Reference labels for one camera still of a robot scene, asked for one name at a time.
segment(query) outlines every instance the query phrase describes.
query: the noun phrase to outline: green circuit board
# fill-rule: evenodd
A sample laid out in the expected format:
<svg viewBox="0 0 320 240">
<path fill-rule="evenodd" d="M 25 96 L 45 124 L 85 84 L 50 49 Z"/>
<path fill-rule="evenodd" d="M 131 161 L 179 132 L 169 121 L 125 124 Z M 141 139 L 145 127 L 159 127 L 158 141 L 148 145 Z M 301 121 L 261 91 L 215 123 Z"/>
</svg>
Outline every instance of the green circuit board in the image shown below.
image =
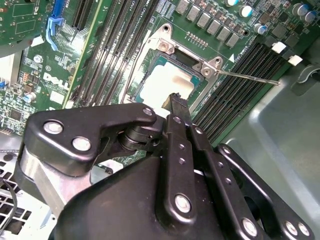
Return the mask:
<svg viewBox="0 0 320 240">
<path fill-rule="evenodd" d="M 0 45 L 12 44 L 44 32 L 50 1 L 3 0 L 0 2 Z"/>
<path fill-rule="evenodd" d="M 180 4 L 180 1 L 181 0 L 157 1 L 157 7 L 140 40 L 142 41 L 147 33 L 151 36 L 163 24 L 169 23 L 172 26 L 171 38 L 173 41 L 184 46 L 205 61 L 210 61 L 215 57 L 221 57 L 223 59 L 222 69 L 225 71 L 232 71 L 257 39 L 264 40 L 268 36 L 271 36 L 276 41 L 284 42 L 287 45 L 287 50 L 290 50 L 292 54 L 300 55 L 320 34 L 320 4 L 317 1 L 306 2 L 310 10 L 315 11 L 317 15 L 316 19 L 311 23 L 307 23 L 293 15 L 293 7 L 296 3 L 300 3 L 299 0 L 240 0 L 236 6 L 232 7 L 227 7 L 223 0 L 186 1 L 187 7 L 182 13 L 177 11 L 177 6 Z M 29 34 L 41 34 L 42 38 L 45 39 L 47 17 L 51 16 L 55 2 L 50 0 L 37 0 L 36 3 L 29 3 L 35 6 L 38 4 L 37 15 L 12 16 L 12 13 L 16 11 L 13 8 L 17 2 L 19 1 L 11 2 L 7 0 L 5 3 L 10 3 L 9 5 L 2 5 L 2 3 L 0 3 L 0 11 L 1 8 L 7 9 L 6 11 L 0 12 L 0 16 L 2 16 L 2 18 L 0 18 L 2 19 L 2 21 L 0 21 L 0 31 L 6 31 L 6 34 L 8 34 L 7 36 L 1 34 L 0 45 L 7 44 L 7 39 L 12 38 L 12 41 L 19 40 L 29 36 Z M 47 41 L 35 47 L 28 47 L 23 51 L 17 83 L 12 86 L 4 86 L 0 90 L 0 117 L 2 127 L 10 128 L 15 133 L 22 135 L 28 116 L 34 112 L 83 106 L 80 98 L 74 101 L 71 100 L 77 98 L 77 90 L 83 82 L 84 74 L 88 71 L 88 64 L 94 60 L 98 61 L 98 56 L 93 55 L 93 52 L 102 37 L 101 31 L 105 19 L 108 15 L 115 15 L 116 11 L 109 12 L 112 3 L 118 3 L 115 7 L 115 10 L 118 11 L 120 11 L 122 5 L 120 4 L 121 1 L 92 1 L 92 7 L 85 27 L 78 30 L 73 27 L 73 19 L 78 2 L 79 0 L 66 0 L 64 2 L 63 13 L 61 15 L 63 24 L 55 27 L 56 35 L 52 37 L 52 40 L 57 46 L 56 51 L 52 49 L 52 46 Z M 134 0 L 130 1 L 131 6 L 129 9 L 134 9 L 138 2 L 139 1 Z M 148 6 L 148 3 L 149 1 L 145 1 L 145 8 Z M 239 11 L 244 5 L 252 7 L 251 16 L 241 17 L 239 15 Z M 189 14 L 190 11 L 195 8 L 198 12 L 193 19 Z M 146 13 L 142 12 L 140 18 L 137 19 L 137 26 L 142 24 L 144 14 Z M 204 14 L 208 16 L 208 21 L 205 25 L 201 25 L 199 21 Z M 123 26 L 129 22 L 129 16 L 130 11 L 123 16 Z M 13 30 L 14 27 L 10 26 L 14 18 L 16 23 L 18 23 L 18 21 L 21 22 L 23 18 L 28 21 L 29 18 L 35 19 L 35 27 L 33 30 L 23 32 L 19 34 L 19 36 L 16 36 Z M 208 29 L 213 21 L 218 22 L 219 28 L 216 32 L 210 33 Z M 267 27 L 264 35 L 259 35 L 254 31 L 254 26 L 257 23 L 262 23 Z M 227 37 L 221 35 L 222 29 L 226 29 Z M 127 41 L 122 55 L 120 55 L 120 60 L 110 75 L 110 81 L 106 88 L 102 90 L 102 93 L 108 92 L 112 85 L 113 79 L 117 75 L 122 62 L 121 56 L 126 53 L 130 44 L 132 44 L 137 31 L 138 27 L 133 30 L 132 36 Z M 236 43 L 230 41 L 231 37 L 237 39 Z M 153 53 L 148 53 L 142 62 L 127 92 L 131 97 L 139 88 L 151 64 L 157 61 L 157 59 L 155 59 L 157 58 L 157 52 L 156 50 L 153 51 Z M 132 58 L 129 59 L 126 71 L 116 85 L 116 89 L 112 95 L 112 104 L 117 104 L 120 101 L 120 96 L 123 94 L 122 91 L 128 80 L 133 62 L 137 58 L 137 53 L 138 51 L 135 51 Z M 111 64 L 112 54 L 114 54 L 113 48 L 111 48 L 109 52 L 109 57 L 102 64 L 101 76 L 97 79 L 93 94 L 96 94 L 101 86 L 103 75 Z M 272 76 L 272 79 L 279 79 L 289 67 L 291 67 L 290 64 L 284 64 L 277 73 Z M 205 97 L 201 100 L 195 111 L 192 112 L 193 117 L 202 109 L 207 98 L 214 94 L 215 89 L 224 78 L 225 76 L 220 75 L 216 85 L 205 93 Z M 197 85 L 195 91 L 188 99 L 189 104 L 192 104 L 199 97 L 207 84 L 208 80 L 204 79 Z M 252 99 L 246 111 L 226 128 L 224 134 L 230 131 L 235 124 L 243 118 L 270 87 L 270 85 L 266 85 L 261 89 L 259 94 Z M 31 89 L 36 96 L 31 103 L 24 101 L 26 89 L 28 89 L 28 91 Z"/>
</svg>

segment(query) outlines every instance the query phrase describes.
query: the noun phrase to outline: metal rivet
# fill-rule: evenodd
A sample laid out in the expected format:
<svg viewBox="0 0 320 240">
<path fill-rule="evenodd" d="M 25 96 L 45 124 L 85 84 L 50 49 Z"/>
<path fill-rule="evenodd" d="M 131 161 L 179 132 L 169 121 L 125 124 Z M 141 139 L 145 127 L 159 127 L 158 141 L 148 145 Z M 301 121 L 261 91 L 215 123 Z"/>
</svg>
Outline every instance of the metal rivet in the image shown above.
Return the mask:
<svg viewBox="0 0 320 240">
<path fill-rule="evenodd" d="M 55 121 L 48 121 L 43 125 L 43 129 L 49 134 L 59 134 L 63 131 L 64 127 Z"/>
<path fill-rule="evenodd" d="M 205 69 L 204 70 L 204 75 L 205 76 L 208 76 L 210 73 L 211 73 L 211 71 L 209 69 Z"/>
<path fill-rule="evenodd" d="M 173 120 L 175 120 L 178 124 L 180 124 L 180 123 L 181 123 L 180 118 L 178 118 L 177 116 L 175 116 L 175 117 L 173 118 Z"/>
<path fill-rule="evenodd" d="M 183 165 L 183 164 L 185 164 L 185 163 L 186 163 L 186 160 L 184 160 L 182 157 L 180 157 L 180 159 L 179 159 L 179 163 L 180 163 L 181 165 Z"/>
<path fill-rule="evenodd" d="M 257 231 L 257 228 L 256 226 L 253 224 L 252 221 L 250 221 L 249 219 L 247 218 L 244 218 L 242 220 L 242 224 L 244 226 L 244 229 L 245 231 L 250 234 L 251 236 L 255 237 L 258 235 L 258 231 Z"/>
<path fill-rule="evenodd" d="M 90 141 L 83 136 L 79 136 L 73 139 L 72 145 L 75 149 L 83 152 L 88 151 L 91 148 Z"/>
<path fill-rule="evenodd" d="M 143 112 L 144 112 L 145 114 L 149 115 L 149 116 L 152 115 L 152 111 L 151 111 L 150 108 L 145 107 L 145 108 L 143 109 Z"/>
<path fill-rule="evenodd" d="M 165 25 L 165 26 L 163 27 L 163 31 L 164 31 L 165 33 L 169 32 L 169 30 L 170 30 L 170 28 L 169 28 L 167 25 Z"/>
<path fill-rule="evenodd" d="M 286 225 L 286 228 L 289 230 L 289 232 L 290 232 L 292 235 L 295 235 L 295 236 L 298 235 L 297 229 L 295 228 L 295 226 L 293 226 L 293 224 L 292 224 L 291 222 L 286 221 L 286 222 L 285 222 L 285 225 Z"/>
<path fill-rule="evenodd" d="M 190 212 L 191 204 L 190 204 L 189 200 L 185 196 L 183 196 L 181 194 L 178 194 L 177 196 L 175 196 L 174 202 L 175 202 L 176 207 L 181 212 L 183 212 L 183 213 Z"/>
<path fill-rule="evenodd" d="M 229 178 L 226 178 L 226 179 L 225 179 L 225 182 L 226 182 L 227 184 L 229 184 L 229 185 L 231 185 L 231 183 L 232 183 L 232 181 L 231 181 Z"/>
<path fill-rule="evenodd" d="M 202 130 L 201 130 L 199 127 L 196 127 L 196 128 L 195 128 L 195 131 L 196 131 L 198 134 L 202 134 Z"/>
<path fill-rule="evenodd" d="M 229 148 L 227 148 L 226 146 L 223 146 L 222 148 L 223 148 L 223 150 L 224 150 L 227 154 L 230 154 L 230 153 L 231 153 L 231 151 L 229 150 Z"/>
<path fill-rule="evenodd" d="M 302 232 L 304 235 L 306 235 L 306 236 L 309 236 L 309 235 L 310 235 L 307 227 L 306 227 L 305 225 L 303 225 L 301 222 L 298 223 L 298 227 L 299 227 L 299 229 L 301 230 L 301 232 Z"/>
<path fill-rule="evenodd" d="M 166 52 L 166 51 L 168 51 L 168 49 L 169 49 L 169 45 L 165 42 L 163 42 L 159 45 L 159 50 L 162 52 Z"/>
<path fill-rule="evenodd" d="M 216 58 L 214 61 L 215 61 L 215 64 L 217 64 L 217 65 L 218 65 L 218 64 L 220 64 L 220 63 L 221 63 L 221 58 Z"/>
</svg>

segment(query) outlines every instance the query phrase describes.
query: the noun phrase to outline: chip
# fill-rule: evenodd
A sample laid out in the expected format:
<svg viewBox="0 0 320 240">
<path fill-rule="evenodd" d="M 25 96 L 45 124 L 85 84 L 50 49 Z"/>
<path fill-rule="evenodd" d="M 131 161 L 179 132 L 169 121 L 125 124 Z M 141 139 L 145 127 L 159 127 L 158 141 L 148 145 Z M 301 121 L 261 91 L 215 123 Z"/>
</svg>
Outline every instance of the chip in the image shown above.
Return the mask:
<svg viewBox="0 0 320 240">
<path fill-rule="evenodd" d="M 227 18 L 225 21 L 224 21 L 224 24 L 226 26 L 229 26 L 229 24 L 231 23 L 232 19 L 231 18 Z"/>
<path fill-rule="evenodd" d="M 11 109 L 10 118 L 20 121 L 21 120 L 21 116 L 22 116 L 22 112 L 17 111 L 15 109 Z"/>
<path fill-rule="evenodd" d="M 27 85 L 24 86 L 24 91 L 26 93 L 31 93 L 33 90 L 34 90 L 34 88 L 33 88 L 32 85 L 27 84 Z"/>
<path fill-rule="evenodd" d="M 288 14 L 286 14 L 285 12 L 283 12 L 283 13 L 281 13 L 280 16 L 278 17 L 278 20 L 279 20 L 280 22 L 285 22 L 285 21 L 287 21 L 288 17 L 289 17 Z"/>
<path fill-rule="evenodd" d="M 269 20 L 270 20 L 270 15 L 269 14 L 267 14 L 267 13 L 263 13 L 262 15 L 261 15 L 261 17 L 259 18 L 259 23 L 261 23 L 261 24 L 266 24 Z"/>
<path fill-rule="evenodd" d="M 272 13 L 272 12 L 273 12 L 273 10 L 274 10 L 275 8 L 276 8 L 276 7 L 275 7 L 274 5 L 272 5 L 272 4 L 271 4 L 271 5 L 270 5 L 270 7 L 268 7 L 268 9 L 267 9 L 267 11 L 266 11 L 266 12 L 270 14 L 270 13 Z"/>
<path fill-rule="evenodd" d="M 281 24 L 278 24 L 272 31 L 272 34 L 279 39 L 282 39 L 286 35 L 286 33 L 287 29 Z"/>
<path fill-rule="evenodd" d="M 219 19 L 221 18 L 221 16 L 222 16 L 222 11 L 218 11 L 218 12 L 214 15 L 214 18 L 219 20 Z"/>
<path fill-rule="evenodd" d="M 233 30 L 234 30 L 236 33 L 238 33 L 240 29 L 241 29 L 241 25 L 238 24 L 237 26 L 234 27 Z"/>
<path fill-rule="evenodd" d="M 301 34 L 302 32 L 303 32 L 303 30 L 305 29 L 305 27 L 302 25 L 302 24 L 299 24 L 298 26 L 296 26 L 296 28 L 295 28 L 295 32 L 297 33 L 297 34 Z"/>
<path fill-rule="evenodd" d="M 28 81 L 33 82 L 34 76 L 33 75 L 28 75 Z"/>
<path fill-rule="evenodd" d="M 208 4 L 206 7 L 205 7 L 205 12 L 210 14 L 211 13 L 211 10 L 214 8 L 214 6 L 212 4 Z"/>
<path fill-rule="evenodd" d="M 34 76 L 33 82 L 34 82 L 35 84 L 38 84 L 38 83 L 39 83 L 39 77 Z"/>
<path fill-rule="evenodd" d="M 291 34 L 284 43 L 287 44 L 289 47 L 293 48 L 295 45 L 297 45 L 298 42 L 299 38 Z"/>
<path fill-rule="evenodd" d="M 202 0 L 195 0 L 194 1 L 194 5 L 197 5 L 199 7 L 201 2 L 202 2 Z"/>
</svg>

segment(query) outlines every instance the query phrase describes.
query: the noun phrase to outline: pcie slot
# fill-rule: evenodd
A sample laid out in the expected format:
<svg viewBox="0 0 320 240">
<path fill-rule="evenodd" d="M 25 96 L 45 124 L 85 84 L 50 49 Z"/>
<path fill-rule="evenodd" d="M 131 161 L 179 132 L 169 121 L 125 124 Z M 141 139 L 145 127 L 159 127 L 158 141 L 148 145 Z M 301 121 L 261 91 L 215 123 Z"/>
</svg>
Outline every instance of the pcie slot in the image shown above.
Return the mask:
<svg viewBox="0 0 320 240">
<path fill-rule="evenodd" d="M 146 14 L 144 16 L 142 16 L 142 19 L 144 18 L 144 20 L 147 18 L 146 15 L 148 15 L 149 13 L 149 9 L 150 9 L 150 6 L 152 6 L 154 4 L 154 2 L 157 2 L 156 0 L 152 0 L 149 2 L 148 4 L 148 9 L 146 11 Z M 127 46 L 128 44 L 128 41 L 130 40 L 130 37 L 131 35 L 134 33 L 134 31 L 136 29 L 137 30 L 137 33 L 135 34 L 135 36 L 140 36 L 141 33 L 144 33 L 146 28 L 148 27 L 148 24 L 149 24 L 149 21 L 145 22 L 143 21 L 142 24 L 140 26 L 139 25 L 139 20 L 141 20 L 141 12 L 143 11 L 145 5 L 147 3 L 147 0 L 144 0 L 144 1 L 140 1 L 138 3 L 138 6 L 136 8 L 136 11 L 135 13 L 133 14 L 133 19 L 132 19 L 132 22 L 131 24 L 129 25 L 129 28 L 128 30 L 126 31 L 126 34 L 124 35 L 124 37 L 121 39 L 121 42 L 118 44 L 118 48 L 117 48 L 117 51 L 115 53 L 115 55 L 113 56 L 113 58 L 115 58 L 115 63 L 110 64 L 109 65 L 109 68 L 107 69 L 107 74 L 105 75 L 104 79 L 103 79 L 103 82 L 102 82 L 102 87 L 100 87 L 97 95 L 96 95 L 96 98 L 95 98 L 95 102 L 97 103 L 97 105 L 103 105 L 105 104 L 105 99 L 106 98 L 106 101 L 109 101 L 110 99 L 110 93 L 114 92 L 118 83 L 119 83 L 119 80 L 117 79 L 119 77 L 119 74 L 117 73 L 116 74 L 116 77 L 113 79 L 112 83 L 111 83 L 111 86 L 108 88 L 108 91 L 107 91 L 107 94 L 106 94 L 106 97 L 104 97 L 104 91 L 106 90 L 108 84 L 109 84 L 109 81 L 110 81 L 110 78 L 111 78 L 111 74 L 113 73 L 114 69 L 115 69 L 115 66 L 117 65 L 118 63 L 118 60 L 119 60 L 119 57 L 120 55 L 122 54 L 122 52 L 125 50 L 125 47 Z M 128 46 L 127 48 L 127 51 L 126 51 L 126 54 L 123 56 L 124 60 L 122 61 L 121 63 L 121 66 L 119 68 L 119 70 L 123 70 L 123 68 L 125 66 L 128 66 L 128 62 L 126 62 L 126 58 L 128 57 L 128 54 L 131 54 L 132 52 L 132 49 L 136 49 L 137 48 L 137 45 L 139 43 L 139 39 L 135 39 L 135 37 L 133 37 L 133 39 L 131 40 L 130 42 L 130 45 Z"/>
<path fill-rule="evenodd" d="M 119 33 L 121 32 L 123 23 L 125 21 L 126 15 L 130 9 L 132 5 L 131 1 L 125 1 L 125 4 L 122 6 L 121 10 L 120 10 L 120 14 L 119 17 L 116 19 L 115 21 L 115 27 L 111 30 L 110 32 L 110 38 L 108 39 L 108 41 L 106 42 L 106 44 L 104 45 L 104 49 L 103 49 L 103 57 L 101 57 L 98 61 L 98 66 L 95 69 L 94 73 L 93 73 L 93 77 L 91 79 L 91 81 L 89 82 L 89 86 L 87 88 L 87 91 L 85 93 L 84 96 L 84 105 L 85 106 L 90 106 L 92 104 L 93 101 L 93 93 L 97 84 L 98 79 L 101 76 L 101 71 L 106 63 L 107 57 L 110 53 L 111 47 L 114 43 L 114 41 L 116 40 L 116 38 L 118 37 Z"/>
<path fill-rule="evenodd" d="M 85 28 L 85 25 L 88 20 L 88 16 L 95 0 L 79 0 L 75 13 L 73 15 L 72 24 L 73 28 L 81 31 Z"/>
<path fill-rule="evenodd" d="M 105 18 L 98 43 L 93 50 L 93 53 L 90 57 L 88 65 L 86 66 L 86 69 L 78 90 L 79 95 L 77 96 L 77 100 L 81 100 L 85 96 L 88 88 L 90 87 L 88 83 L 90 83 L 92 80 L 92 76 L 93 76 L 92 71 L 96 69 L 97 64 L 101 61 L 101 58 L 103 57 L 103 50 L 106 44 L 109 42 L 109 39 L 111 37 L 111 32 L 115 27 L 115 22 L 119 17 L 120 11 L 124 5 L 124 1 L 125 0 L 112 1 L 112 4 Z"/>
<path fill-rule="evenodd" d="M 54 19 L 60 18 L 62 15 L 62 12 L 64 10 L 65 6 L 65 0 L 55 0 L 52 10 L 52 17 Z"/>
</svg>

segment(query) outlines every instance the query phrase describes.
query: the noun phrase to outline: screw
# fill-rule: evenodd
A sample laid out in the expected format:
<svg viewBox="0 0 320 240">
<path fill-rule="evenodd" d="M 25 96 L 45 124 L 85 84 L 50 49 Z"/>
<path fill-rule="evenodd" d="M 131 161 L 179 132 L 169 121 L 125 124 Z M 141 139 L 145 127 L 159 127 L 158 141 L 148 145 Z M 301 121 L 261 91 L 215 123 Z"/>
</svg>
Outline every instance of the screw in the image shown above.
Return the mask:
<svg viewBox="0 0 320 240">
<path fill-rule="evenodd" d="M 143 112 L 144 112 L 145 114 L 147 114 L 148 116 L 152 116 L 152 111 L 151 111 L 151 109 L 149 109 L 149 108 L 147 108 L 147 107 L 145 107 L 145 108 L 143 109 Z"/>
<path fill-rule="evenodd" d="M 175 120 L 178 124 L 180 124 L 180 123 L 181 123 L 180 118 L 178 118 L 177 116 L 175 116 L 175 117 L 173 118 L 173 120 Z"/>
<path fill-rule="evenodd" d="M 244 229 L 246 230 L 246 232 L 247 232 L 248 234 L 250 234 L 250 235 L 253 236 L 253 237 L 257 236 L 258 231 L 257 231 L 257 228 L 256 228 L 256 226 L 253 224 L 252 221 L 250 221 L 250 220 L 247 219 L 247 218 L 244 218 L 244 219 L 242 220 L 242 224 L 243 224 Z"/>
<path fill-rule="evenodd" d="M 298 227 L 299 227 L 299 229 L 301 230 L 301 232 L 304 234 L 304 235 L 306 235 L 306 236 L 309 236 L 310 235 L 310 233 L 309 233 L 309 231 L 308 231 L 308 229 L 306 228 L 306 226 L 305 225 L 303 225 L 302 223 L 298 223 Z"/>
<path fill-rule="evenodd" d="M 208 75 L 210 74 L 210 72 L 211 72 L 211 71 L 210 71 L 208 68 L 205 68 L 205 69 L 204 69 L 204 75 L 205 75 L 205 76 L 208 76 Z"/>
<path fill-rule="evenodd" d="M 191 205 L 189 200 L 185 196 L 178 194 L 177 196 L 175 196 L 174 202 L 179 211 L 183 213 L 190 212 Z"/>
<path fill-rule="evenodd" d="M 227 148 L 226 146 L 223 146 L 222 148 L 223 148 L 223 150 L 224 150 L 227 154 L 230 154 L 230 153 L 231 153 L 231 151 L 229 150 L 229 148 Z"/>
<path fill-rule="evenodd" d="M 285 222 L 285 225 L 286 225 L 286 228 L 289 230 L 289 232 L 290 232 L 292 235 L 295 235 L 295 236 L 298 235 L 297 229 L 295 228 L 295 226 L 293 226 L 293 224 L 292 224 L 291 222 L 286 221 L 286 222 Z"/>
<path fill-rule="evenodd" d="M 63 131 L 63 126 L 55 121 L 48 121 L 43 125 L 43 129 L 49 134 L 59 134 Z"/>
<path fill-rule="evenodd" d="M 179 144 L 179 148 L 180 148 L 181 150 L 185 150 L 185 145 Z"/>
<path fill-rule="evenodd" d="M 180 163 L 181 165 L 183 165 L 183 164 L 185 164 L 185 163 L 186 163 L 186 160 L 184 160 L 182 157 L 180 157 L 180 159 L 179 159 L 179 163 Z"/>
<path fill-rule="evenodd" d="M 196 127 L 196 128 L 195 128 L 195 131 L 196 131 L 198 134 L 202 134 L 202 130 L 201 130 L 199 127 Z"/>
<path fill-rule="evenodd" d="M 83 152 L 88 151 L 91 148 L 90 141 L 83 136 L 78 136 L 75 139 L 73 139 L 72 145 L 75 149 Z"/>
</svg>

